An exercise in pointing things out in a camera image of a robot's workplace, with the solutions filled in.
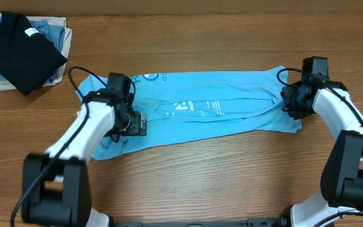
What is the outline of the light blue t-shirt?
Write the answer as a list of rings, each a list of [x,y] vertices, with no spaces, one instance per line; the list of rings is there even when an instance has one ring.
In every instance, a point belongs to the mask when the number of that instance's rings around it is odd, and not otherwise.
[[[154,73],[131,77],[134,110],[147,115],[146,136],[104,137],[93,157],[107,160],[146,148],[253,130],[295,133],[300,120],[282,111],[288,73],[267,71]]]

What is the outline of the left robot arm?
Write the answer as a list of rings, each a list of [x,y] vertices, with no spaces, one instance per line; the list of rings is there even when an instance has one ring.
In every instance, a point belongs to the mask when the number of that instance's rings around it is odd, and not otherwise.
[[[81,111],[64,135],[44,154],[23,162],[22,197],[15,207],[26,223],[41,226],[113,226],[111,216],[91,202],[88,162],[100,141],[145,136],[146,115],[133,110],[135,83],[110,73],[104,87],[83,95]]]

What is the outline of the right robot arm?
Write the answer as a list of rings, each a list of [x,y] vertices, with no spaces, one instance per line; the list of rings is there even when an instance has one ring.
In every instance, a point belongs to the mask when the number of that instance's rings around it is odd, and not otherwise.
[[[321,174],[320,190],[287,207],[274,226],[333,226],[345,216],[363,217],[363,115],[348,89],[332,81],[326,57],[302,61],[301,80],[286,83],[282,110],[295,120],[319,115],[335,144]]]

